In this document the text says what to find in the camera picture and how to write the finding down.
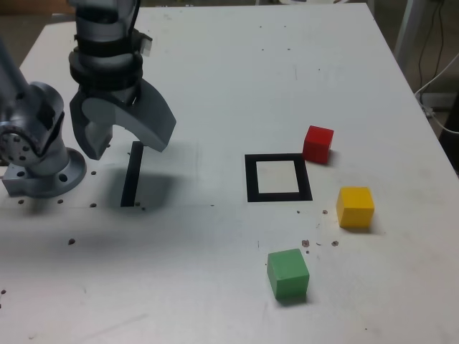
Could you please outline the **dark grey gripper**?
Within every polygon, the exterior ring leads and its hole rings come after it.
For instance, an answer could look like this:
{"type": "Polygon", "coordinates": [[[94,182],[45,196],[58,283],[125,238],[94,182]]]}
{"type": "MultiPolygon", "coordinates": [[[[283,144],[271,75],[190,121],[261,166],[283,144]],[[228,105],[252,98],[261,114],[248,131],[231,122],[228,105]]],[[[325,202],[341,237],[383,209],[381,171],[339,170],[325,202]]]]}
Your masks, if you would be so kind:
{"type": "Polygon", "coordinates": [[[114,125],[158,152],[167,147],[176,125],[165,99],[145,80],[85,80],[70,102],[70,112],[75,138],[93,160],[104,154],[114,125]]]}

